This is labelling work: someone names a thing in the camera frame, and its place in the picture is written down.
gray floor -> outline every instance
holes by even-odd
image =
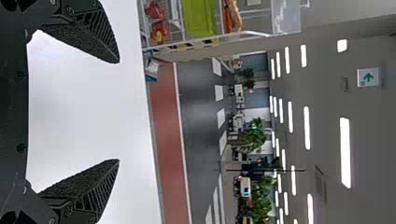
[[[181,118],[186,151],[187,172],[194,224],[204,224],[207,208],[220,174],[219,140],[226,122],[218,128],[217,113],[231,111],[231,98],[216,102],[215,85],[232,82],[223,69],[222,77],[213,74],[212,61],[201,60],[177,64]]]
[[[379,36],[348,40],[348,50],[338,53],[336,42],[307,44],[307,67],[301,67],[300,46],[290,46],[291,73],[286,75],[280,49],[282,77],[271,82],[271,94],[283,98],[285,123],[276,119],[280,145],[287,165],[306,168],[297,174],[297,196],[289,196],[290,215],[307,222],[306,194],[314,198],[315,223],[394,223],[394,125],[396,124],[396,38]],[[275,51],[269,57],[275,58]],[[383,88],[358,89],[357,69],[379,66]],[[341,88],[347,78],[349,91]],[[287,101],[293,102],[294,133],[287,130]],[[311,145],[304,148],[303,108],[310,107]],[[341,183],[339,119],[351,125],[352,188]],[[321,200],[315,166],[324,174],[327,202]],[[291,191],[290,174],[282,174],[283,189]],[[283,206],[283,197],[279,197]]]

exit sign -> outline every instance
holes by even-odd
[[[358,69],[358,87],[365,88],[379,86],[380,75],[379,67]]]

floor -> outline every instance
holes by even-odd
[[[348,39],[344,52],[337,52],[335,41],[307,44],[306,67],[302,67],[300,46],[290,46],[289,74],[285,50],[269,52],[275,62],[280,53],[280,77],[275,65],[271,94],[283,99],[284,123],[273,114],[276,137],[286,150],[281,159],[287,168],[295,165],[307,170],[296,174],[296,196],[291,194],[291,173],[280,173],[282,189],[289,193],[290,213],[284,216],[284,223],[294,219],[310,224],[393,222],[395,49],[396,38],[385,35]],[[357,69],[367,67],[380,67],[382,86],[357,87]],[[292,102],[293,133],[288,102]],[[305,146],[305,106],[310,114],[310,150]],[[342,181],[340,118],[350,120],[350,189]],[[313,197],[312,220],[308,218],[308,194]],[[283,192],[279,208],[286,210]]]
[[[221,67],[221,76],[216,75],[212,60],[177,64],[193,223],[212,223],[210,220],[213,220],[213,223],[224,224],[225,217],[219,214],[223,207],[222,193],[219,193],[223,191],[220,154],[225,147],[225,114],[232,110],[225,85],[231,84],[232,78],[224,67]],[[223,87],[221,100],[216,86]]]
[[[160,202],[166,223],[185,224],[189,222],[189,211],[177,111],[177,84],[171,63],[163,63],[161,69],[160,81],[148,84]]]

